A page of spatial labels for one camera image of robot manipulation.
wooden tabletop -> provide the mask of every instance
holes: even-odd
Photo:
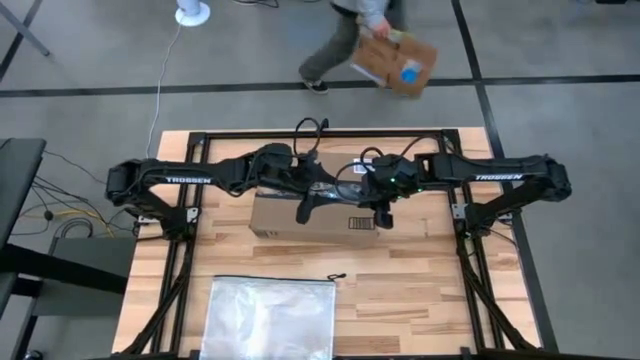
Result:
[[[465,156],[491,157],[484,128],[459,131]],[[187,131],[164,132],[158,158],[183,161],[188,136]],[[359,154],[365,147],[375,145],[385,153],[400,153],[410,140],[326,138],[318,150]],[[299,149],[310,147],[312,141],[301,140]],[[291,140],[214,140],[209,162],[239,156],[269,142],[290,144]],[[407,156],[434,151],[437,151],[435,141],[423,140]],[[178,186],[160,185],[153,191],[170,204],[177,200]],[[475,201],[486,202],[500,194],[500,187],[475,183],[472,191]],[[248,228],[252,195],[232,198],[214,187],[204,190],[180,346],[182,355],[200,348],[212,277],[216,274],[267,277],[295,274],[324,279],[328,274],[346,273],[347,278],[337,283],[336,355],[456,354],[461,346],[474,347],[444,192],[425,192],[395,203],[392,206],[395,227],[381,230],[376,245],[366,249],[257,239]],[[512,237],[504,225],[496,225],[494,230]],[[158,228],[150,227],[141,236],[158,232]],[[496,235],[484,238],[484,245],[498,305],[529,342],[539,345],[514,245]],[[114,351],[128,346],[155,311],[168,246],[164,240],[137,245]],[[488,317],[482,305],[480,308],[483,330],[490,339]],[[172,318],[171,314],[167,318],[167,329]],[[167,333],[164,349],[168,348]]]

person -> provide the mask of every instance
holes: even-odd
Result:
[[[298,69],[304,84],[316,94],[329,92],[322,76],[351,57],[360,33],[358,16],[377,38],[386,38],[392,28],[404,30],[401,0],[331,0],[331,7],[340,14],[335,33]]]

black metal frame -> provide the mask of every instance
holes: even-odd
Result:
[[[462,154],[462,146],[460,143],[460,136],[458,130],[455,129],[446,129],[446,130],[393,130],[393,129],[385,129],[385,130],[332,130],[328,129],[323,133],[324,138],[386,138],[386,137],[406,137],[406,138],[414,138],[418,136],[423,136],[427,134],[438,135],[435,136],[436,141],[438,142],[438,148],[441,152],[447,151],[447,144],[445,143],[445,138],[449,139],[451,144],[453,144],[453,150],[456,153]],[[211,143],[216,140],[232,140],[232,139],[290,139],[294,136],[293,131],[259,131],[259,132],[213,132],[213,133],[203,133],[203,132],[194,132],[189,136],[189,141],[187,145],[186,152],[186,161],[193,161],[194,154],[196,153],[196,149],[200,146],[202,148],[202,152],[198,162],[206,163],[211,149]],[[316,136],[315,132],[299,132],[297,134],[298,138],[314,138]],[[189,190],[189,186],[195,186],[195,196],[194,199],[189,205],[190,207],[200,208],[202,205],[202,194],[204,192],[204,185],[181,185],[178,204],[179,206],[185,207],[187,206],[187,194]],[[464,203],[470,204],[473,202],[471,190],[468,185],[462,187],[463,199]],[[455,193],[455,190],[452,188],[447,192],[448,199],[450,204],[458,203],[458,199]],[[454,229],[457,228],[462,220],[454,220]],[[484,248],[482,245],[482,241],[480,238],[472,238],[472,244],[474,246],[475,257],[477,260],[477,265],[479,269],[478,277],[484,287],[487,290],[487,294],[491,300],[493,300],[493,292],[491,288],[491,279],[488,271],[487,259],[485,256]],[[186,241],[185,247],[185,259],[184,262],[191,263],[193,260],[193,249],[195,247],[195,241]],[[464,234],[456,231],[456,242],[458,248],[464,248],[464,243],[466,239]],[[172,242],[169,245],[169,252],[167,254],[167,263],[165,266],[165,273],[162,280],[162,291],[160,299],[164,299],[166,296],[169,285],[171,283],[171,279],[173,278],[173,271],[177,261],[178,247],[181,246],[181,243]],[[462,257],[460,257],[461,268],[464,268]],[[188,295],[188,284],[189,279],[186,279],[186,284],[184,288],[181,290],[178,300],[176,303],[176,312],[174,314],[173,328],[171,332],[171,342],[169,352],[178,353],[180,347],[180,339],[182,336],[182,328],[184,324],[184,317],[186,312],[186,300]],[[478,308],[477,300],[476,300],[476,292],[473,287],[469,283],[469,281],[465,278],[465,293],[466,300],[469,308],[469,316],[473,329],[473,337],[476,349],[484,349],[487,348],[487,341],[484,337],[484,333],[482,331],[482,324],[480,321],[480,309]],[[490,322],[491,333],[493,345],[496,349],[504,349],[504,341],[502,338],[501,329],[493,317],[491,317]],[[162,342],[163,335],[162,327],[159,327],[152,340],[152,352],[160,351],[160,344]],[[546,334],[546,337],[553,337],[553,333]],[[388,359],[388,356],[374,356],[369,357],[370,359]]]

gray floor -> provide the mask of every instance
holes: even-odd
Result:
[[[3,0],[24,16],[24,0]],[[440,50],[439,78],[469,77],[450,2],[405,0],[409,28]],[[464,0],[486,77],[640,73],[640,4],[598,6],[569,0]],[[281,0],[280,9],[211,1],[213,16],[182,29],[165,84],[296,81],[299,62],[328,36],[335,14],[324,1]],[[0,91],[153,86],[175,34],[173,0],[44,0],[31,29],[54,56],[23,42]],[[0,53],[15,32],[0,19]],[[361,79],[346,66],[332,80]],[[634,222],[640,196],[634,146],[640,131],[639,83],[522,85],[488,88],[508,156],[549,153],[568,167],[574,195],[525,211],[529,240],[561,350],[640,357],[640,285]],[[48,149],[100,177],[142,157],[153,95],[0,98],[3,137],[44,137]],[[434,87],[419,100],[376,89],[163,95],[153,152],[162,130],[290,128],[305,116],[334,127],[482,126],[473,87]],[[57,158],[40,175],[114,212],[103,188]],[[30,198],[28,203],[35,204]],[[24,219],[16,231],[37,230]],[[51,233],[12,241],[47,249]],[[0,358],[8,357],[26,302],[11,300],[0,322]],[[32,347],[48,359],[106,355],[117,314],[48,318]]]

small cardboard box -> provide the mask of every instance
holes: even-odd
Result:
[[[393,31],[389,39],[375,39],[361,31],[351,67],[395,92],[420,96],[431,77],[438,51],[407,33]]]
[[[329,173],[342,166],[360,161],[358,155],[319,154],[318,160]],[[360,181],[364,169],[352,167],[342,172],[340,180]],[[296,195],[259,188],[253,202],[249,228],[262,239],[314,241],[373,246],[378,230],[373,211],[353,205],[331,204],[313,209],[306,224],[296,222],[296,210],[301,198]]]

